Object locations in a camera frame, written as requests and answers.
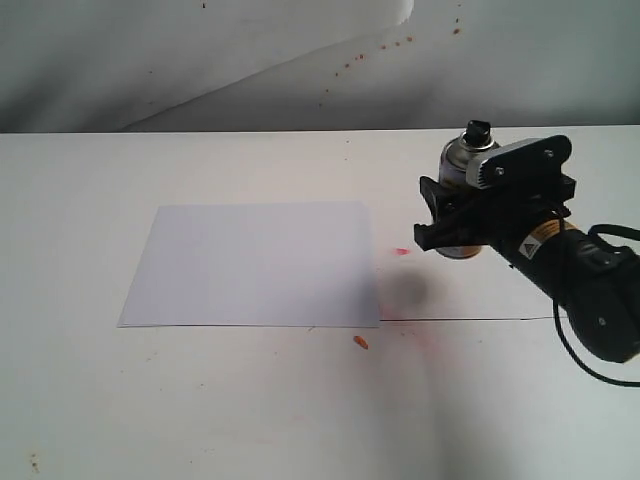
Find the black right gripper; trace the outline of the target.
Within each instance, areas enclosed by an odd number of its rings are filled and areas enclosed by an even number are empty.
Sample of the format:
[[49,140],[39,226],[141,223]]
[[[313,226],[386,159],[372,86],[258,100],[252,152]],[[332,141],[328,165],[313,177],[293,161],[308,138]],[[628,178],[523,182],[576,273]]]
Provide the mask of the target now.
[[432,225],[415,224],[423,250],[479,252],[489,246],[541,290],[580,290],[590,281],[590,240],[568,221],[576,181],[552,175],[522,185],[478,190],[421,176]]

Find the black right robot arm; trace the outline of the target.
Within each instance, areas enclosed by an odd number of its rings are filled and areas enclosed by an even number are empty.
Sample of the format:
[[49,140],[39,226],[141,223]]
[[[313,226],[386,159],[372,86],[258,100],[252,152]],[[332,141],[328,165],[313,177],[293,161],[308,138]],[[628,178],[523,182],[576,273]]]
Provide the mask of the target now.
[[414,227],[424,251],[488,246],[563,308],[573,332],[597,358],[624,363],[639,353],[639,257],[600,233],[625,229],[596,225],[583,232],[568,222],[565,202],[576,183],[555,174],[457,190],[423,176],[419,188],[433,220]]

